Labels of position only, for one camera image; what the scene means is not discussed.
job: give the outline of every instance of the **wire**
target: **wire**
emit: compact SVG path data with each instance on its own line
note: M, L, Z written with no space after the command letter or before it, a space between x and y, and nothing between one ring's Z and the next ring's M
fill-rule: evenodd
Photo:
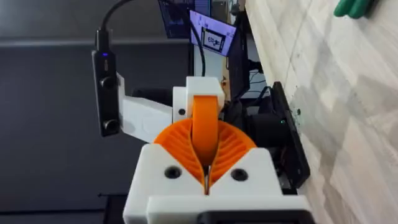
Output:
M120 0L119 2L117 2L115 5L113 5L105 14L102 23L101 23L101 29L106 30L106 26L108 25L108 21L110 20L112 14L119 9L121 6L123 6L125 3L131 2L133 0ZM160 0L162 2L165 2L167 4L170 4L171 6L173 6L178 13L181 15L184 24L186 26L189 26L190 30L192 30L193 35L195 36L197 42L198 42L198 46L199 46L199 51L200 51L200 57L201 57L201 75L202 77L204 77L206 75L206 60L205 60L205 53L203 51L203 46L200 42L200 38L199 38L199 34L195 28L195 26L192 24L192 21L189 19L188 15L179 7L177 6L174 2L170 1L170 0Z
M250 84L263 83L263 82L265 82L265 80L259 81L259 82L252 82L252 83L250 83Z
M255 74L253 74L252 77L250 78L249 82L251 82L251 80L253 80L253 78L254 78L257 74L258 74L258 72L255 73Z

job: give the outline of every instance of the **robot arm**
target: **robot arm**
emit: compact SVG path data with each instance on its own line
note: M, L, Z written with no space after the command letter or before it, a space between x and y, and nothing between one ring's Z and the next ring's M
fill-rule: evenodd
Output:
M224 94L217 79L187 77L187 87L174 93L173 109L131 97L120 101L124 132L126 123L142 124L150 114L163 114L156 121L170 124L141 150L126 224L313 223L305 197L282 195L268 150L218 120ZM181 108L185 115L174 116ZM133 111L145 113L125 115Z

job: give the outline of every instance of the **screw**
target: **screw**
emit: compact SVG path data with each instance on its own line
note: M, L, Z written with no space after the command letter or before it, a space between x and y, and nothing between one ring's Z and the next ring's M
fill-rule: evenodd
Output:
M185 115L185 110L184 109L179 109L178 110L179 115Z
M177 179L181 176L181 169L176 166L170 166L164 171L164 175L169 179Z
M231 172L231 177L236 181L245 181L248 179L248 173L244 169L235 169Z

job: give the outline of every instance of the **dark background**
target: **dark background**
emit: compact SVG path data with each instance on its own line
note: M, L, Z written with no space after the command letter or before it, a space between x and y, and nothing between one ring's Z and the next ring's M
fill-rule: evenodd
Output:
M0 213L97 209L127 193L144 142L99 134L89 46L0 48ZM126 91L185 86L188 44L114 47ZM101 223L102 214L0 223Z

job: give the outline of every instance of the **wooden surface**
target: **wooden surface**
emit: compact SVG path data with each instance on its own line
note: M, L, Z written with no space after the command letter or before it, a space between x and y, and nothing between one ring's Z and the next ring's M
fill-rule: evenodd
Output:
M398 223L398 1L357 21L333 17L337 3L246 10L267 82L282 82L296 117L317 222Z

